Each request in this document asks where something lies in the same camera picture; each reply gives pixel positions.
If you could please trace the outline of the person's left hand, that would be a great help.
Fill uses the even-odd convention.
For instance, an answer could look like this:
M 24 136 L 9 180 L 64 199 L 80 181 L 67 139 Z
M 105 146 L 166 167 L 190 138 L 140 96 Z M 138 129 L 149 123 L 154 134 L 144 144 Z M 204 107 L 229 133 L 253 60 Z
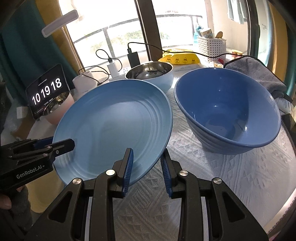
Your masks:
M 16 193 L 21 193 L 24 186 L 17 188 L 15 191 L 9 191 L 7 195 L 0 195 L 0 208 L 3 210 L 9 210 L 12 208 L 11 197 L 16 196 Z

